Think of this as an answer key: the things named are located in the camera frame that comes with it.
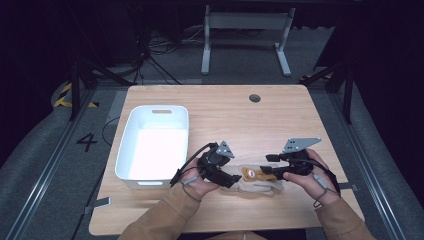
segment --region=beige jacket sleeve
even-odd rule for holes
[[[187,221],[199,209],[201,201],[192,187],[185,187],[191,196],[182,188],[181,183],[175,184],[163,200],[128,225],[119,239],[177,239]]]
[[[328,240],[374,239],[343,198],[315,210]]]

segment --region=yellow tape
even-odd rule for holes
[[[58,99],[54,103],[55,107],[72,107],[72,102],[65,102],[65,97],[68,94],[71,87],[72,87],[72,83],[70,82],[68,82],[68,84],[66,84],[65,87],[63,87],[62,92],[60,93]],[[100,104],[98,102],[91,102],[90,104],[88,104],[88,107],[99,107],[99,105]]]

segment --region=wooden table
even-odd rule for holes
[[[249,100],[257,94],[261,100]],[[187,156],[209,142],[227,141],[235,154],[228,164],[264,164],[265,155],[280,153],[288,138],[321,137],[311,148],[337,175],[346,175],[336,156],[308,90],[301,85],[193,85],[136,86],[128,90],[98,199],[110,197],[109,206],[93,212],[90,233],[120,234],[161,199],[167,190],[134,190],[115,175],[122,133],[131,110],[140,105],[181,105],[189,112]],[[216,190],[202,201],[184,232],[292,229],[318,227],[311,199],[291,182],[274,197]],[[351,189],[343,198],[363,218]]]

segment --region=hand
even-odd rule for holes
[[[197,170],[197,161],[199,159],[193,159],[184,169],[189,169],[187,172],[183,174],[181,177],[181,181],[185,181],[192,177],[196,177],[196,180],[190,182],[188,185],[192,187],[200,196],[204,197],[208,192],[218,189],[219,185],[212,182],[205,182],[202,177],[200,177],[199,171]]]
[[[309,158],[316,160],[317,162],[321,163],[326,169],[328,169],[327,164],[325,164],[322,158],[314,150],[306,149],[306,151],[308,152]],[[322,195],[325,190],[321,187],[321,185],[318,184],[318,182],[314,179],[313,175],[318,175],[322,180],[324,180],[324,182],[327,184],[328,188],[331,191],[327,191],[326,194]],[[308,193],[309,196],[317,200],[323,206],[328,205],[340,198],[340,196],[335,190],[333,183],[331,183],[330,178],[319,167],[314,166],[314,169],[308,176],[300,176],[294,173],[286,172],[284,173],[283,177],[288,181],[291,181],[301,186],[303,189],[305,189],[306,193]]]

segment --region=metal rail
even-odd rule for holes
[[[390,206],[389,200],[387,199],[384,190],[382,189],[377,176],[375,175],[371,164],[368,161],[368,158],[360,144],[360,141],[353,129],[353,127],[347,124],[342,109],[341,100],[337,97],[337,94],[328,94],[333,104],[333,107],[336,109],[337,116],[342,122],[343,128],[351,145],[354,149],[356,160],[359,165],[359,169],[361,170],[365,182],[370,189],[370,193],[372,198],[374,199],[375,205],[377,206],[378,211],[383,219],[383,222],[387,228],[387,231],[391,237],[391,239],[406,239],[405,234],[401,226],[399,225],[396,216],[392,211],[392,207]]]
[[[64,151],[66,149],[67,143],[69,142],[70,138],[72,137],[72,134],[78,125],[79,121],[81,120],[81,117],[87,108],[88,104],[90,103],[91,99],[93,98],[94,90],[87,90],[85,92],[84,96],[82,97],[82,109],[79,111],[79,113],[75,116],[75,119],[71,122],[68,122],[61,138],[59,139],[58,144],[56,145],[55,150],[53,151],[52,155],[50,156],[50,160],[44,167],[43,172],[41,173],[40,177],[38,178],[37,182],[35,183],[34,187],[32,188],[32,191],[23,206],[21,212],[19,213],[18,217],[16,218],[12,228],[10,229],[9,233],[6,236],[6,239],[21,239],[26,228],[28,227],[31,218],[34,216],[35,211],[38,208],[38,205],[40,204],[41,200],[44,197],[44,194],[46,193],[50,182],[53,179],[54,174],[56,173],[57,168],[59,167]]]

